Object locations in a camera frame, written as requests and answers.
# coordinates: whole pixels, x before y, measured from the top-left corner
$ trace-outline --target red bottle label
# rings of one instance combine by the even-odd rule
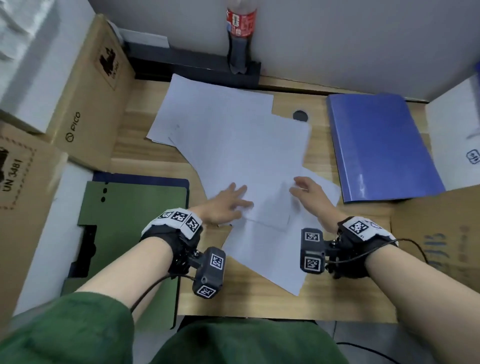
[[[246,15],[238,15],[227,9],[227,29],[233,36],[249,37],[255,30],[257,10]]]

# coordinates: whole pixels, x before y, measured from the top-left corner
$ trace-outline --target round hole in desk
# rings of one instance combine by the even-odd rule
[[[293,118],[298,121],[308,121],[308,114],[303,110],[297,110],[293,113]]]

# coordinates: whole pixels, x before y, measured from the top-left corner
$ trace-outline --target wire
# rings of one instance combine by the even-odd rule
[[[385,355],[385,354],[382,354],[381,352],[378,352],[377,350],[373,350],[373,349],[370,349],[370,348],[366,348],[364,346],[361,346],[361,345],[357,345],[357,344],[352,344],[351,342],[338,342],[336,343],[337,345],[350,345],[350,346],[354,346],[356,348],[360,348],[360,349],[364,349],[368,352],[373,352],[379,356],[382,356],[384,357],[385,359],[388,359],[390,360],[392,363],[395,363],[395,364],[400,364],[398,361],[396,361],[395,359],[392,359],[390,358],[389,356]]]
[[[175,278],[175,277],[184,277],[184,278],[189,278],[193,281],[195,281],[195,278],[193,277],[190,277],[190,276],[187,276],[186,274],[167,274],[166,276],[163,276],[162,278],[160,278],[158,281],[156,281],[154,284],[152,284],[150,287],[148,287],[148,289],[140,296],[140,298],[133,304],[132,308],[130,309],[130,312],[133,312],[135,310],[135,308],[137,308],[137,306],[140,304],[140,302],[142,301],[142,299],[145,298],[146,295],[148,295],[148,293],[153,289],[155,288],[155,286],[161,282],[163,282],[164,280],[166,280],[167,278]]]
[[[360,254],[358,256],[355,256],[351,259],[347,259],[347,260],[329,260],[327,263],[329,264],[341,264],[341,263],[350,263],[350,262],[353,262],[354,260],[357,260],[357,259],[360,259],[368,254],[371,254],[373,253],[374,251],[380,249],[380,248],[383,248],[384,246],[386,245],[390,245],[391,243],[395,243],[395,242],[411,242],[411,243],[414,243],[416,245],[416,247],[420,250],[420,253],[422,254],[423,256],[423,259],[425,260],[425,263],[428,264],[428,259],[427,259],[427,256],[425,255],[425,253],[423,252],[422,248],[420,247],[420,245],[418,245],[415,241],[411,240],[411,239],[395,239],[395,240],[392,240],[391,242],[387,242],[383,245],[380,245],[379,247],[375,248],[375,249],[372,249],[366,253],[363,253],[363,254]]]

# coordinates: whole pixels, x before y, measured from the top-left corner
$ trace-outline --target plastic bottle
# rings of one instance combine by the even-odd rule
[[[252,61],[250,43],[258,0],[227,0],[228,64],[232,73],[245,74]]]

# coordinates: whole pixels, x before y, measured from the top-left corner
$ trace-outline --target wooden table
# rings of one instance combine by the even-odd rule
[[[190,206],[206,200],[193,167],[176,148],[153,143],[145,136],[158,112],[168,83],[135,81],[116,146],[111,172],[186,178],[190,181]],[[273,113],[291,118],[294,111],[307,112],[312,136],[304,166],[319,176],[340,184],[326,110],[325,96],[270,92],[275,96]],[[409,103],[415,122],[427,145],[425,105]],[[349,215],[371,218],[389,228],[391,203],[363,203],[339,207]],[[199,250],[221,247],[229,227],[207,227]],[[212,300],[192,292],[192,283],[182,280],[179,315],[216,315],[314,320],[396,322],[395,308],[369,278],[334,280],[329,274],[307,275],[298,297],[286,292],[232,258],[227,258],[222,291]]]

